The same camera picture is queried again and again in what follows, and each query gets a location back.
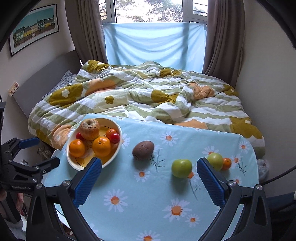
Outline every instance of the orange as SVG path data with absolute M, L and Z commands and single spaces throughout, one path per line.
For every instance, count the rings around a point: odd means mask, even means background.
M 85 145 L 82 140 L 74 140 L 69 145 L 69 152 L 74 157 L 82 157 L 85 153 Z
M 114 130 L 114 129 L 109 129 L 108 131 L 106 131 L 106 137 L 107 137 L 108 139 L 110 139 L 110 135 L 111 135 L 112 133 L 117 133 L 117 132 L 116 132 L 116 130 Z
M 231 160 L 229 158 L 223 158 L 222 170 L 228 170 L 231 167 Z
M 111 142 L 106 137 L 98 137 L 94 140 L 92 149 L 97 157 L 105 157 L 111 152 Z

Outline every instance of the painting of houses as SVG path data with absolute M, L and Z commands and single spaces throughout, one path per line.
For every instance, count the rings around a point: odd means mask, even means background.
M 58 31 L 56 4 L 30 11 L 9 38 L 11 56 L 29 44 Z

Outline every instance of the window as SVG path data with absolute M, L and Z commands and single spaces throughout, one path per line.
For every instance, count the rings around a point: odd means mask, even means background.
M 207 23 L 208 0 L 99 0 L 103 23 Z

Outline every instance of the fruit bowl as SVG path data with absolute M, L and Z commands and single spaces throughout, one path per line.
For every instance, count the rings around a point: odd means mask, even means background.
M 113 159 L 116 157 L 117 153 L 119 152 L 119 149 L 121 147 L 122 144 L 122 132 L 121 132 L 121 128 L 119 127 L 119 125 L 107 118 L 95 118 L 99 124 L 100 124 L 100 136 L 105 136 L 106 131 L 108 129 L 115 129 L 117 131 L 117 133 L 120 135 L 120 141 L 117 144 L 112 144 L 112 149 L 111 149 L 111 153 L 103 158 L 100 158 L 102 161 L 102 168 L 104 168 L 105 166 L 109 165 L 109 163 L 111 163 L 113 161 Z M 67 160 L 69 162 L 69 164 L 71 165 L 71 167 L 73 167 L 74 169 L 81 171 L 83 170 L 86 165 L 89 163 L 89 161 L 95 157 L 94 151 L 92 150 L 92 142 L 93 141 L 87 141 L 84 140 L 84 144 L 87 148 L 87 150 L 85 151 L 85 154 L 81 157 L 74 157 L 70 154 L 69 152 L 69 145 L 70 143 L 76 139 L 76 134 L 79 132 L 78 128 L 75 129 L 75 131 L 72 132 L 71 136 L 69 137 L 69 140 L 67 142 L 67 146 L 66 146 L 66 156 L 67 156 Z

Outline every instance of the pillow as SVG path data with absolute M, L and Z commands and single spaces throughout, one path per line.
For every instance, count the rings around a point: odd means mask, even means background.
M 67 72 L 64 74 L 64 76 L 61 78 L 60 82 L 58 82 L 49 93 L 43 96 L 42 99 L 52 94 L 56 90 L 59 90 L 65 87 L 67 84 L 70 84 L 75 79 L 76 76 L 77 76 L 76 74 L 72 74 L 71 71 L 68 69 Z

